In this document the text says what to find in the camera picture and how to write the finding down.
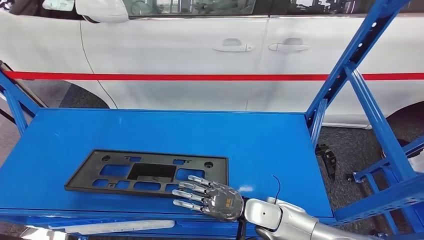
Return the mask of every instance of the car window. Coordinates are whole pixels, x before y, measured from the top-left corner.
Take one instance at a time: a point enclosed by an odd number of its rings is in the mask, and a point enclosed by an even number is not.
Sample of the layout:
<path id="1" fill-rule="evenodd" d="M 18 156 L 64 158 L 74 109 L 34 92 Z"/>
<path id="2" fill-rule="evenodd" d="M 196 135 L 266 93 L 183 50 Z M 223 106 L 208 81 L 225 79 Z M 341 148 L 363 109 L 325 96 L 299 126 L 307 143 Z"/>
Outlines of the car window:
<path id="1" fill-rule="evenodd" d="M 50 19 L 82 20 L 75 7 L 72 11 L 58 11 L 45 9 L 44 0 L 16 0 L 10 8 L 14 15 L 36 16 Z"/>
<path id="2" fill-rule="evenodd" d="M 250 15 L 256 0 L 123 0 L 130 17 Z"/>
<path id="3" fill-rule="evenodd" d="M 0 0 L 0 9 L 10 11 L 15 4 L 15 0 Z"/>
<path id="4" fill-rule="evenodd" d="M 367 14 L 375 0 L 275 0 L 273 15 Z M 401 13 L 424 13 L 424 0 L 411 0 Z"/>

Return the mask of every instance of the screw hole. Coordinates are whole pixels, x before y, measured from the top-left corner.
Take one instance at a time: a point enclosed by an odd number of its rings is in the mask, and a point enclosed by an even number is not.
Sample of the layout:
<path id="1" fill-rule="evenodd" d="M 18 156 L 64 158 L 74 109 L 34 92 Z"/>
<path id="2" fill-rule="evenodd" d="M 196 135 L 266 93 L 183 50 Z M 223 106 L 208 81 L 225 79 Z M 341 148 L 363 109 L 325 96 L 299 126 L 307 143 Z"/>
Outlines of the screw hole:
<path id="1" fill-rule="evenodd" d="M 207 162 L 204 163 L 204 166 L 207 169 L 210 169 L 210 168 L 212 168 L 214 166 L 214 164 L 211 161 L 207 161 Z"/>
<path id="2" fill-rule="evenodd" d="M 103 162 L 107 162 L 107 161 L 109 161 L 111 159 L 111 156 L 109 156 L 109 155 L 106 155 L 106 156 L 104 156 L 104 157 L 102 157 L 101 158 L 101 160 L 103 161 Z"/>

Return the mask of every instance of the blue cart tabletop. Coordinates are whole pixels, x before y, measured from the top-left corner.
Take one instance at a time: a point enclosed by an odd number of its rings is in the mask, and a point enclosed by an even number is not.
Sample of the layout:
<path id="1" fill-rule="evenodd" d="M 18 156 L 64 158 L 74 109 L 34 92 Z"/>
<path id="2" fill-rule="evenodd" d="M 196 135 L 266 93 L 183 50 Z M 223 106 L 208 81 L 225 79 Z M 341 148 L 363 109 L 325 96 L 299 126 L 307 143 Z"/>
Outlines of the blue cart tabletop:
<path id="1" fill-rule="evenodd" d="M 41 109 L 0 168 L 0 213 L 207 219 L 172 198 L 66 191 L 93 149 L 228 157 L 229 185 L 333 217 L 300 113 Z"/>

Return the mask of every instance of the side mirror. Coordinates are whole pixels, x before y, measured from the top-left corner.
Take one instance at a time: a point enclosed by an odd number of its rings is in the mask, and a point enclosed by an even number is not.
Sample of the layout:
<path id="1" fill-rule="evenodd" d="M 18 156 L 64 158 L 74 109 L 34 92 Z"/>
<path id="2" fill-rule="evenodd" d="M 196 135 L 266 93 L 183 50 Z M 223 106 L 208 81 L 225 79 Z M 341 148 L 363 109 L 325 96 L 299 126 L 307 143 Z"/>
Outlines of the side mirror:
<path id="1" fill-rule="evenodd" d="M 122 0 L 75 0 L 79 15 L 99 23 L 118 24 L 128 21 L 127 8 Z"/>

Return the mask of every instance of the floor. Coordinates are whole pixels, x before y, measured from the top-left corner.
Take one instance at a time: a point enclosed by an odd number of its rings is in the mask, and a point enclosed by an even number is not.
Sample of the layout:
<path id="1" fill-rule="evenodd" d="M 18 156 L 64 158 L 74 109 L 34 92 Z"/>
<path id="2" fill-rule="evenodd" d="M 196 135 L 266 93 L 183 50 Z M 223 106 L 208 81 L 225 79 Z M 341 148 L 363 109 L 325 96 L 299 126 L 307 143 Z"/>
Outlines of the floor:
<path id="1" fill-rule="evenodd" d="M 91 93 L 78 86 L 69 85 L 67 82 L 55 81 L 43 83 L 42 87 L 33 82 L 30 88 L 41 99 L 52 107 L 80 107 L 80 108 L 106 108 L 106 104 Z M 0 107 L 5 110 L 4 101 L 0 100 Z M 424 134 L 424 102 L 415 104 L 388 118 L 395 135 L 399 139 L 411 141 Z M 0 117 L 0 165 L 9 151 L 16 143 L 19 134 L 12 123 Z M 321 174 L 324 179 L 327 194 L 333 209 L 346 206 L 361 198 L 361 195 L 370 193 L 368 184 L 356 184 L 345 180 L 345 174 L 363 169 L 378 161 L 380 146 L 372 130 L 323 127 L 319 144 L 326 144 L 337 158 L 336 176 L 332 181 L 327 176 L 323 161 L 318 158 Z M 410 232 L 403 217 L 398 212 L 392 212 L 399 230 L 403 233 Z M 347 231 L 368 234 L 372 230 L 390 233 L 385 219 L 382 216 L 360 220 L 341 227 Z M 25 229 L 23 226 L 0 223 L 0 234 L 18 237 Z M 93 240 L 134 240 L 134 237 L 91 237 Z"/>

